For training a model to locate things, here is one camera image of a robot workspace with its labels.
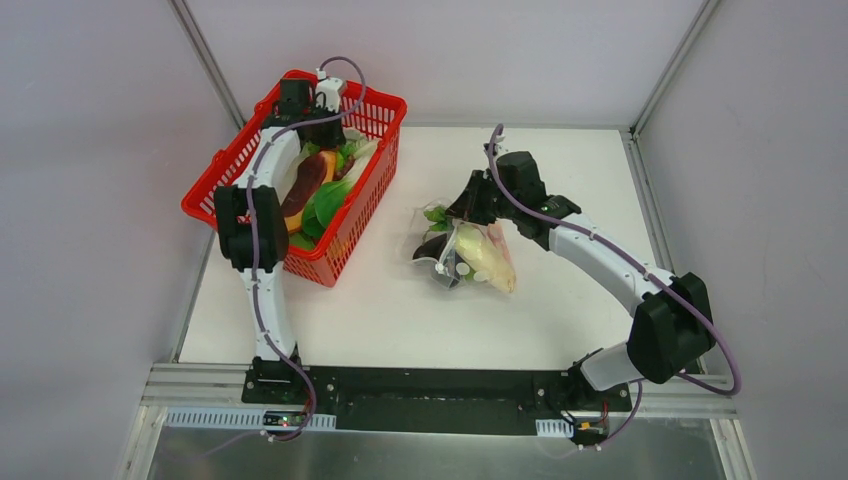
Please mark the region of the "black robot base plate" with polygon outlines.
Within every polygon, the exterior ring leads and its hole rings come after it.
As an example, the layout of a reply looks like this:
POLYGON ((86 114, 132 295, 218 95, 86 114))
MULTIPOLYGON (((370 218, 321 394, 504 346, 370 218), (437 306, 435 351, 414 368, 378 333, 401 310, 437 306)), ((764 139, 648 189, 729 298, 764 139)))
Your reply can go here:
POLYGON ((629 389, 594 391, 574 370, 458 370, 312 366, 299 375, 255 360, 242 401, 297 405, 311 396, 338 430, 530 436, 565 413, 625 413, 629 389))

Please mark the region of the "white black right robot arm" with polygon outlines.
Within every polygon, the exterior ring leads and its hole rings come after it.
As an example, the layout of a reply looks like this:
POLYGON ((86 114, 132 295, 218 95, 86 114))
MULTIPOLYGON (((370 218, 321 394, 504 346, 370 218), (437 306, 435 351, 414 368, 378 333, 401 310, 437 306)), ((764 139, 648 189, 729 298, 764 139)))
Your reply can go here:
POLYGON ((698 276, 653 268, 614 245, 577 204, 547 193, 529 152, 502 154, 495 165, 495 171, 472 172, 447 217, 477 225, 513 222, 522 236, 588 274, 632 317, 626 341, 569 369, 573 405, 593 409, 609 389, 635 380, 664 383, 715 346, 708 292, 698 276))

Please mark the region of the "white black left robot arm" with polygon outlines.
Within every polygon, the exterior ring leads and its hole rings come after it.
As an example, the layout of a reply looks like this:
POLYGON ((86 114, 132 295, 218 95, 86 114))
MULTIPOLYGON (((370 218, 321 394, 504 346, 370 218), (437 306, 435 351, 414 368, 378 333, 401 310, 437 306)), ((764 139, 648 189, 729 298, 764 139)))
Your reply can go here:
POLYGON ((296 340, 286 315, 282 286, 289 234, 280 188, 312 142, 344 141, 340 115, 346 81, 320 74, 316 83, 282 79, 279 98, 261 121, 258 144, 242 174, 213 194, 222 255, 244 283, 256 336, 256 357, 292 360, 296 340))

